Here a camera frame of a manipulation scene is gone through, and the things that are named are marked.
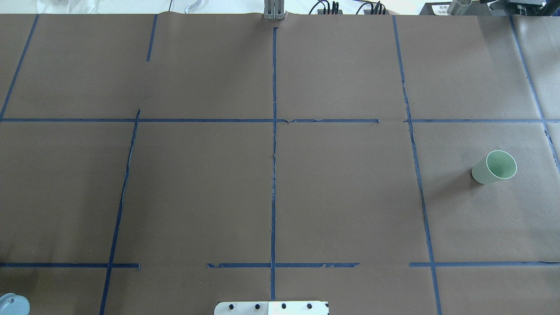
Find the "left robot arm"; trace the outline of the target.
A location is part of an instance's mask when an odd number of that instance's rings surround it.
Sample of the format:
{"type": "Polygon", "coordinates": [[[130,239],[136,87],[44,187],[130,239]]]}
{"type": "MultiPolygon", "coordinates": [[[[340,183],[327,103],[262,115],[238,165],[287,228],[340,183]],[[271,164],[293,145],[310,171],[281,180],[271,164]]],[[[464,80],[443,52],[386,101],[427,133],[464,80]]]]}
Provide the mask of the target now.
{"type": "Polygon", "coordinates": [[[28,315],[30,303],[26,297],[15,293],[6,293],[0,297],[1,315],[28,315]]]}

